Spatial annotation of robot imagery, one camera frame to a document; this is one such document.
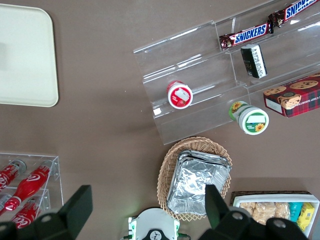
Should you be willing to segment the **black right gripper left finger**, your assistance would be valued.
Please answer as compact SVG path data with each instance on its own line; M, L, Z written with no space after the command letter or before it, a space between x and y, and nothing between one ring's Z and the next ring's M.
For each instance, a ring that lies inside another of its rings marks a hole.
M81 185L59 211L41 215L22 229L17 229L11 221L1 222L0 238L2 240L75 240L92 212L92 186Z

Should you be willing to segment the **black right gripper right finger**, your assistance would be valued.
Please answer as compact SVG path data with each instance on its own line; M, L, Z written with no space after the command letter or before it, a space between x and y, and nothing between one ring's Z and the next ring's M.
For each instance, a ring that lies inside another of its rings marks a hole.
M260 224L242 208L230 209L215 185L205 186L205 210L210 228L200 240L306 240L290 220L273 217Z

